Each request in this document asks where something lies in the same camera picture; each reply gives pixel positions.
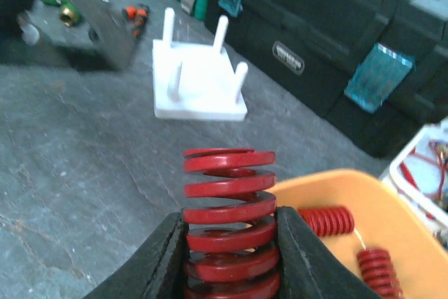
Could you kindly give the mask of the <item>orange black pliers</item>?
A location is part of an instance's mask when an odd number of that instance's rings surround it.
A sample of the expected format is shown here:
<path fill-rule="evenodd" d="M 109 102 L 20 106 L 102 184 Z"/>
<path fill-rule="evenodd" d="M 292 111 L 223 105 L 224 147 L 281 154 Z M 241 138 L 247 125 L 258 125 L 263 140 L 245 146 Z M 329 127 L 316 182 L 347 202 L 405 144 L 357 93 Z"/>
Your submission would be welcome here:
<path fill-rule="evenodd" d="M 145 4 L 128 6 L 122 9 L 123 17 L 132 23 L 131 30 L 134 38 L 138 39 L 144 32 L 150 8 Z"/>

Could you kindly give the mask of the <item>white four-peg base plate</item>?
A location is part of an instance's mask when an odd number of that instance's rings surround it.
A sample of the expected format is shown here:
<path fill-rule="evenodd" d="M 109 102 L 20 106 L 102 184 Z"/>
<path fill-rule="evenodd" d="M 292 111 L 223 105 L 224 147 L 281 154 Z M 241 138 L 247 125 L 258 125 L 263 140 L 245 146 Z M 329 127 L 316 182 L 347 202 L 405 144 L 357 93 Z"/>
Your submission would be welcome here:
<path fill-rule="evenodd" d="M 153 41 L 154 114 L 161 119 L 243 121 L 246 62 L 233 67 L 223 43 L 229 20 L 218 19 L 213 43 L 174 40 L 175 12 L 166 8 L 161 39 Z"/>

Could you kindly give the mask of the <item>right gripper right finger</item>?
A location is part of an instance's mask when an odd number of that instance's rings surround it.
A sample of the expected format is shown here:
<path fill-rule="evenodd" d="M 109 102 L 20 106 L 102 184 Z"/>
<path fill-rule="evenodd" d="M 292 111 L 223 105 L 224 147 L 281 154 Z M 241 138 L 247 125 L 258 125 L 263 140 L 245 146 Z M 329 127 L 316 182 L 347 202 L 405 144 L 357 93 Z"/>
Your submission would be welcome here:
<path fill-rule="evenodd" d="M 336 259 L 294 208 L 279 207 L 276 221 L 281 252 L 280 298 L 379 297 Z"/>

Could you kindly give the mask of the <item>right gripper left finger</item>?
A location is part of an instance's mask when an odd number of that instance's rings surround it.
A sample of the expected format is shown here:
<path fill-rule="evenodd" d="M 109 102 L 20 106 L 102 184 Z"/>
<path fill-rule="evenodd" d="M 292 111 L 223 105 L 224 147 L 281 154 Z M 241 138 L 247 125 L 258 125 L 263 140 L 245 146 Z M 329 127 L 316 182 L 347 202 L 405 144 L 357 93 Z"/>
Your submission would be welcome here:
<path fill-rule="evenodd" d="M 85 299 L 183 298 L 186 223 L 174 212 Z"/>

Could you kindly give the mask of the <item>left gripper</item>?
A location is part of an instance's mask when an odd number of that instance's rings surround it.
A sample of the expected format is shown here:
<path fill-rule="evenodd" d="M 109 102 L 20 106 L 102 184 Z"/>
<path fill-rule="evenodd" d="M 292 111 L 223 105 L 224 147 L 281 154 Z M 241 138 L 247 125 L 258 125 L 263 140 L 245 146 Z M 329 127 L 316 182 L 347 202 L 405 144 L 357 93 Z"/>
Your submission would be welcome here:
<path fill-rule="evenodd" d="M 104 0 L 62 0 L 81 16 L 79 27 L 65 27 L 57 10 L 41 0 L 1 0 L 1 46 L 23 40 L 34 46 L 34 61 L 81 71 L 126 69 L 137 39 L 130 25 Z M 34 5 L 34 22 L 28 12 Z"/>

